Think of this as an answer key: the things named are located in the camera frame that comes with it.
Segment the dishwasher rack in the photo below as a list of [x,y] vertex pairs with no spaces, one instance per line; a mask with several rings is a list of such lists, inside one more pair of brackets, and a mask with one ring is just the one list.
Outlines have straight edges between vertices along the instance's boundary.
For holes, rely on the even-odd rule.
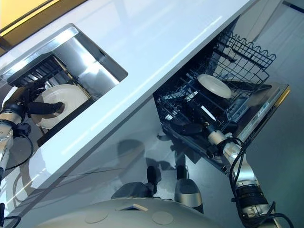
[[[269,78],[266,69],[276,59],[275,54],[232,32],[223,31],[215,39],[209,57],[200,57],[197,64],[188,64],[186,70],[177,72],[154,93],[163,128],[196,151],[206,149],[208,142],[205,147],[198,145],[198,136],[181,136],[171,129],[170,122],[183,125],[208,119],[221,131],[232,132],[248,109],[246,101],[263,87]],[[200,74],[212,75],[224,82],[231,89],[232,97],[214,100],[198,82]]]

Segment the black cable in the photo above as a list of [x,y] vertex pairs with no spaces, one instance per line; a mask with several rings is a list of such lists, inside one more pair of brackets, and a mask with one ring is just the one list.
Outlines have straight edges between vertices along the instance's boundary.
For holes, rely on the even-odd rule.
[[242,168],[241,164],[243,163],[243,159],[244,159],[244,153],[242,153],[241,160],[239,161],[239,164],[238,164],[237,174],[236,174],[236,177],[235,177],[234,183],[233,183],[234,187],[236,187],[236,185],[237,185],[238,177],[239,177],[239,174],[240,174],[241,168]]
[[285,214],[282,213],[274,213],[274,214],[270,214],[269,215],[270,219],[274,219],[274,218],[284,218],[287,222],[288,225],[290,226],[290,228],[294,228],[294,225],[292,223],[292,221],[289,219],[289,217],[287,217]]
[[[245,154],[245,149],[244,149],[244,144],[243,142],[239,139],[239,138],[230,138],[230,140],[234,140],[237,141],[237,143],[241,146],[241,150],[238,153],[237,157],[235,158],[235,160],[232,162],[230,170],[229,170],[229,182],[231,185],[231,189],[233,192],[233,196],[234,196],[234,202],[236,203],[237,206],[237,212],[239,214],[239,217],[242,221],[242,223],[244,224],[244,226],[246,227],[259,227],[260,225],[262,225],[266,220],[268,219],[274,219],[274,218],[284,218],[287,222],[288,225],[290,226],[290,228],[294,228],[292,221],[285,215],[282,213],[274,213],[271,214],[271,212],[275,209],[276,203],[273,202],[268,210],[268,212],[261,217],[260,220],[255,221],[254,223],[252,223],[250,220],[247,221],[247,219],[245,217],[243,217],[243,213],[242,210],[240,208],[240,204],[239,204],[239,200],[238,200],[238,196],[236,193],[236,183],[241,171],[241,167],[242,167],[242,163],[243,163],[243,159],[244,159],[244,154]],[[237,164],[238,160],[240,159],[239,165],[238,165],[238,169],[237,169],[237,174],[235,176],[235,180],[233,181],[233,170],[235,165]]]
[[5,217],[4,220],[8,220],[8,219],[17,219],[16,223],[13,225],[12,228],[16,228],[17,225],[20,223],[21,221],[21,217],[20,216],[8,216],[8,217]]
[[17,165],[14,165],[14,166],[12,166],[12,167],[9,167],[9,168],[7,168],[6,170],[12,170],[12,169],[14,169],[14,168],[16,168],[16,167],[18,167],[18,166],[23,165],[24,163],[27,163],[27,162],[29,161],[29,159],[30,159],[30,158],[33,156],[33,154],[34,154],[34,145],[33,145],[33,142],[32,142],[32,141],[30,140],[30,138],[28,138],[26,135],[22,134],[21,136],[24,137],[24,138],[26,138],[27,141],[28,141],[29,144],[30,144],[30,148],[31,148],[30,155],[29,155],[28,158],[27,158],[26,160],[24,160],[23,162],[21,162],[21,163],[19,163],[19,164],[17,164]]

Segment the plate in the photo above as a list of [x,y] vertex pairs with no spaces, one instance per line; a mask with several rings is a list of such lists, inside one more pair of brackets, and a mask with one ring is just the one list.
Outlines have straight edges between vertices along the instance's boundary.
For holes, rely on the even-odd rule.
[[62,113],[49,115],[32,114],[31,118],[37,126],[51,129],[86,100],[88,100],[88,97],[78,86],[70,84],[57,85],[41,93],[35,101],[50,104],[61,101],[64,103],[64,110]]
[[199,75],[197,79],[199,83],[210,92],[226,99],[231,97],[231,89],[214,76],[202,74]]

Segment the dish rack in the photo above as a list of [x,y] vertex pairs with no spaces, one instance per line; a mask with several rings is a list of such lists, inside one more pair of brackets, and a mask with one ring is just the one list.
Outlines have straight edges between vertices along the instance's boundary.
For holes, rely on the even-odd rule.
[[[220,33],[208,58],[188,65],[182,73],[177,72],[154,93],[163,128],[185,140],[170,129],[168,123],[197,123],[203,116],[204,119],[213,119],[225,132],[246,112],[249,97],[263,89],[263,83],[269,77],[266,69],[275,59],[275,54],[248,43],[245,38],[232,32]],[[224,82],[231,89],[231,98],[217,97],[214,100],[206,95],[206,89],[197,80],[200,74],[212,75]],[[187,140],[191,141],[193,137],[187,137]]]
[[63,84],[71,84],[78,86],[87,96],[88,100],[69,114],[65,119],[60,121],[52,129],[43,129],[39,127],[42,137],[37,140],[38,146],[43,145],[47,140],[60,131],[65,125],[72,121],[77,115],[83,112],[87,107],[94,103],[99,97],[90,94],[83,86],[78,83],[78,80],[73,77],[64,63],[53,54],[43,54],[22,70],[10,77],[7,82],[10,86],[21,87],[27,83],[42,80],[45,82],[45,89]]
[[36,80],[43,80],[43,82],[45,82],[45,89],[62,84],[76,85],[88,98],[93,97],[78,83],[77,79],[68,72],[64,63],[53,54],[40,56],[35,62],[32,62],[20,72],[10,77],[8,84],[10,86],[22,87]]

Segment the white countertop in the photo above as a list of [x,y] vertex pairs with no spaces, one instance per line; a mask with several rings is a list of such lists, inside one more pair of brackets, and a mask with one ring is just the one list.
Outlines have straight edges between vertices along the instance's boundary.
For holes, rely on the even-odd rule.
[[254,0],[88,0],[0,57],[2,68],[68,23],[74,23],[128,77],[47,141],[1,184],[11,213],[33,189],[47,188],[211,41]]

